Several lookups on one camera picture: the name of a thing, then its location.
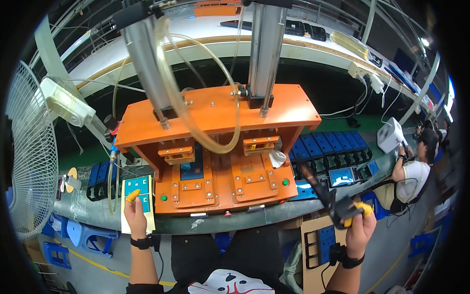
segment portable fan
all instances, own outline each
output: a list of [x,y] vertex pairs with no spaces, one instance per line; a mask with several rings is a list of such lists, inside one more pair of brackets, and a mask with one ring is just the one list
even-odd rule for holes
[[385,153],[395,149],[403,140],[405,140],[405,137],[401,125],[393,117],[377,131],[377,145]]
[[57,193],[58,164],[54,127],[38,80],[20,61],[7,103],[13,143],[12,189],[7,193],[19,239],[40,233]]

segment wrist strap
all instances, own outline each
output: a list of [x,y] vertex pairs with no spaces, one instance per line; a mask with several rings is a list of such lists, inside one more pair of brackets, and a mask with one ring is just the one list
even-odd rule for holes
[[364,254],[361,259],[349,258],[346,253],[346,246],[340,245],[339,243],[333,244],[329,248],[329,264],[331,266],[336,265],[336,262],[340,262],[345,269],[353,269],[360,265],[364,261]]
[[150,246],[153,246],[152,242],[148,238],[137,240],[131,238],[131,245],[139,248],[140,250],[145,250],[148,249]]

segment black trousers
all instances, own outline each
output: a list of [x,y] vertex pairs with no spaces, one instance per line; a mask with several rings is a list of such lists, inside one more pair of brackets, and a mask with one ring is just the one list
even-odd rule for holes
[[273,224],[238,230],[223,254],[210,234],[172,236],[172,270],[179,284],[203,283],[216,269],[279,280],[283,265],[279,235]]

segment green workbench surface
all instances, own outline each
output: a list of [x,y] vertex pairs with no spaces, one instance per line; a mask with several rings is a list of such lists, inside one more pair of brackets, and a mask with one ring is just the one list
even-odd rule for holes
[[[367,142],[368,147],[371,149],[373,159],[376,160],[379,171],[377,171],[377,173],[365,183],[357,183],[351,186],[337,188],[337,200],[364,191],[370,186],[382,181],[391,174],[396,161],[396,155],[394,152],[384,154],[384,152],[377,146],[376,130],[378,130],[383,125],[380,122],[380,118],[362,117],[362,119],[358,118],[358,121],[362,124],[362,126],[356,130],[359,131],[364,140]],[[337,119],[323,121],[315,131],[347,130],[351,130],[351,128],[346,125],[345,120]],[[405,137],[410,146],[415,150],[416,142],[412,139],[411,134],[406,134]],[[95,160],[106,160],[107,156],[104,154],[104,151],[101,152],[104,155],[103,158],[97,156],[97,153],[98,150],[94,152],[96,157]],[[61,165],[61,167],[61,170],[64,172],[66,172],[69,168],[69,166],[65,165]],[[153,173],[153,170],[149,166],[127,168],[129,172],[121,173],[120,181],[136,177],[134,174],[148,175]],[[92,202],[86,197],[86,185],[88,184],[90,170],[91,166],[78,168],[78,179],[82,181],[82,189],[80,191],[74,191],[70,194],[67,192],[63,193],[61,201],[56,201],[54,203],[54,212],[79,222],[108,229],[121,230],[120,201],[117,203],[118,207],[116,213],[112,215],[109,212],[107,199]],[[231,216],[210,215],[209,217],[199,219],[193,217],[170,217],[166,215],[155,215],[155,227],[157,232],[162,234],[202,234],[240,230],[285,221],[320,210],[322,208],[323,205],[319,200],[311,199],[273,205],[253,213],[232,213]]]

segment orange pneumatic press machine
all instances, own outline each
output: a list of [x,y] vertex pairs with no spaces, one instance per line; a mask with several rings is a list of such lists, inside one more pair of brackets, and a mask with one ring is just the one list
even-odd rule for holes
[[[321,119],[299,85],[274,84],[292,0],[243,4],[254,5],[246,88],[233,82],[203,44],[170,34],[169,19],[157,5],[138,2],[115,15],[148,97],[127,107],[115,146],[121,152],[132,147],[154,168],[155,213],[230,214],[297,195],[288,153],[302,129],[315,129]],[[165,37],[173,47],[178,45],[173,37],[202,47],[230,86],[180,93],[166,60]],[[284,163],[271,161],[275,150],[285,155]]]

